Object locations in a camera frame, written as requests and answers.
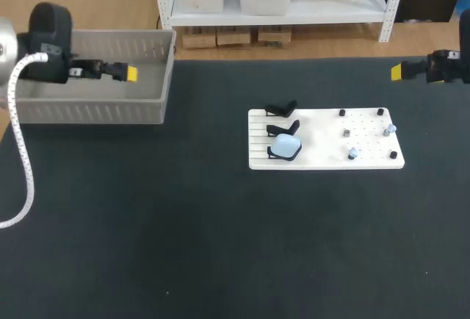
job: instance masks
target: white board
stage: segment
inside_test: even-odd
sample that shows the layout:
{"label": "white board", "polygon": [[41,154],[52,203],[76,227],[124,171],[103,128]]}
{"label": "white board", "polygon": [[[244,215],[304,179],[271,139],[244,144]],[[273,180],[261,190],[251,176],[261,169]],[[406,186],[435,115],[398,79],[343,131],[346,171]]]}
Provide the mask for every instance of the white board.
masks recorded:
{"label": "white board", "polygon": [[[383,132],[392,123],[390,113],[383,108],[347,109],[344,117],[340,109],[295,110],[289,118],[266,116],[264,110],[248,112],[248,149],[252,170],[383,170],[403,168],[402,155],[397,133],[384,137]],[[273,124],[288,129],[295,120],[300,128],[295,133],[302,142],[302,150],[294,161],[269,159],[267,147],[275,137],[268,137],[266,125]],[[350,137],[344,137],[345,129]],[[359,157],[348,159],[349,150],[355,147]],[[398,153],[396,159],[390,153]]]}

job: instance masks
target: yellow label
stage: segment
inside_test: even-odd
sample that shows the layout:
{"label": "yellow label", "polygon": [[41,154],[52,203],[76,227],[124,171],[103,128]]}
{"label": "yellow label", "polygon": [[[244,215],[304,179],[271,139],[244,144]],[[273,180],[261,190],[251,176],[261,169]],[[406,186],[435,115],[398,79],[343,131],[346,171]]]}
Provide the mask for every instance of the yellow label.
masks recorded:
{"label": "yellow label", "polygon": [[395,82],[401,79],[402,79],[402,64],[400,63],[399,65],[395,65],[391,69],[391,80]]}
{"label": "yellow label", "polygon": [[137,68],[135,67],[127,67],[127,81],[128,82],[136,82],[137,81]]}

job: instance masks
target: black holder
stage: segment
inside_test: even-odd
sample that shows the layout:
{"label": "black holder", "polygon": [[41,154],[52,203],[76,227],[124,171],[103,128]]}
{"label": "black holder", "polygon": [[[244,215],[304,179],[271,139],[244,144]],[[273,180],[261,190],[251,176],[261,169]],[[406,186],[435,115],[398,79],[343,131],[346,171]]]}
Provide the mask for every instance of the black holder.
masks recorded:
{"label": "black holder", "polygon": [[295,154],[293,154],[291,157],[282,157],[282,156],[279,156],[279,155],[276,155],[274,154],[272,151],[271,151],[271,147],[268,146],[267,147],[267,155],[268,155],[268,159],[275,159],[275,160],[284,160],[284,161],[294,161],[295,160],[295,157],[297,157],[297,155],[299,154],[300,150],[302,150],[302,145],[299,146],[299,149],[295,152]]}
{"label": "black holder", "polygon": [[289,129],[280,128],[279,126],[268,125],[266,126],[268,137],[277,137],[279,134],[294,135],[300,127],[300,121],[297,119],[292,123]]}
{"label": "black holder", "polygon": [[264,110],[266,111],[266,115],[276,115],[278,117],[289,118],[296,108],[297,100],[292,100],[284,107],[268,104]]}

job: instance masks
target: black tabletop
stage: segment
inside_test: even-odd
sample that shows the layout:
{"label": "black tabletop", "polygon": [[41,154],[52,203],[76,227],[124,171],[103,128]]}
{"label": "black tabletop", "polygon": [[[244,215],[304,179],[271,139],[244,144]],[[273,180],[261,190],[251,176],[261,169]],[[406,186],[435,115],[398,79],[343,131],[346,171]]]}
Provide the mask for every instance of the black tabletop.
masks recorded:
{"label": "black tabletop", "polygon": [[[399,59],[177,62],[162,126],[24,126],[1,318],[468,318],[470,86]],[[247,111],[387,107],[405,168],[251,171]],[[0,216],[22,207],[12,132]]]}

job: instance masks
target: cardboard box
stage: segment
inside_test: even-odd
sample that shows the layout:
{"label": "cardboard box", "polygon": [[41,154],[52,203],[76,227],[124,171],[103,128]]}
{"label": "cardboard box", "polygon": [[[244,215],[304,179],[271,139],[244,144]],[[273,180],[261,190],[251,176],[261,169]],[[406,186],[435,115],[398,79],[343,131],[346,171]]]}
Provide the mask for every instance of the cardboard box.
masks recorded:
{"label": "cardboard box", "polygon": [[213,26],[185,27],[181,38],[184,49],[210,49],[216,46]]}
{"label": "cardboard box", "polygon": [[217,27],[218,46],[249,44],[251,44],[251,29],[249,26]]}
{"label": "cardboard box", "polygon": [[258,42],[265,46],[286,47],[291,42],[292,26],[269,25],[258,28]]}

